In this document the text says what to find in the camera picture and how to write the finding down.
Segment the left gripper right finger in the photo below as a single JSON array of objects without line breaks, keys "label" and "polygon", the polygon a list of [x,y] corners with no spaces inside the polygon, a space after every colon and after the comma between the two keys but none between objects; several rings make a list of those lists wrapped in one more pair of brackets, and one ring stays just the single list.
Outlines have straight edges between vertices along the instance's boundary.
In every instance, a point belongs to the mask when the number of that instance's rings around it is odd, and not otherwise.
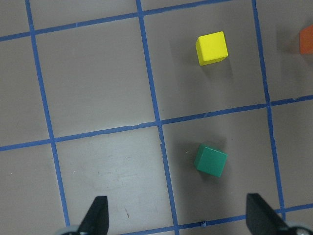
[{"label": "left gripper right finger", "polygon": [[258,193],[246,196],[246,225],[252,235],[293,234],[293,230]]}]

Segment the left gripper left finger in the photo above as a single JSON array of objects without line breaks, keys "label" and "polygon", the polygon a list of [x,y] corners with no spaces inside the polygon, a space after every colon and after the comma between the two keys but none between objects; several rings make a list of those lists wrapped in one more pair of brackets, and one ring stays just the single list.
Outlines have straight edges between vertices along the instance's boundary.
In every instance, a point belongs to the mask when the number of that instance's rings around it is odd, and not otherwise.
[{"label": "left gripper left finger", "polygon": [[95,197],[76,233],[78,235],[106,235],[108,230],[108,198],[107,196],[97,196]]}]

